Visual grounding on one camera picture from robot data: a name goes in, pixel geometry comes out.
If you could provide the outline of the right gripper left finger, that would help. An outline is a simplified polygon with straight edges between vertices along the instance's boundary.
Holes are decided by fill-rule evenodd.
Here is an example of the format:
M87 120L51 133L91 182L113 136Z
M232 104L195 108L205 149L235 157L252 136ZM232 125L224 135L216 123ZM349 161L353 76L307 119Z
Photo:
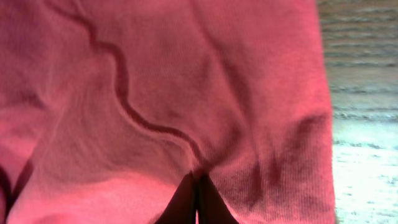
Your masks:
M195 183L193 174L185 175L155 224L195 224Z

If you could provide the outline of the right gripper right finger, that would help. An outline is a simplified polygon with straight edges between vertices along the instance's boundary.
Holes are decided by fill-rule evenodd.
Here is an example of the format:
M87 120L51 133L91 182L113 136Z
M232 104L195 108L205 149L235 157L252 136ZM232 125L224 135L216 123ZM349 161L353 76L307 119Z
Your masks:
M238 224L209 175L200 177L197 183L197 213L199 224Z

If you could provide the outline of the orange FRAM t-shirt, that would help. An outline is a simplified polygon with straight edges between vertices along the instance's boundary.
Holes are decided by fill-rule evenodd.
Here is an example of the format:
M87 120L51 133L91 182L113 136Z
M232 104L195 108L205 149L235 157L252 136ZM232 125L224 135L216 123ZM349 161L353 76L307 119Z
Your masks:
M155 223L188 173L239 223L334 223L317 4L1 2L1 222Z

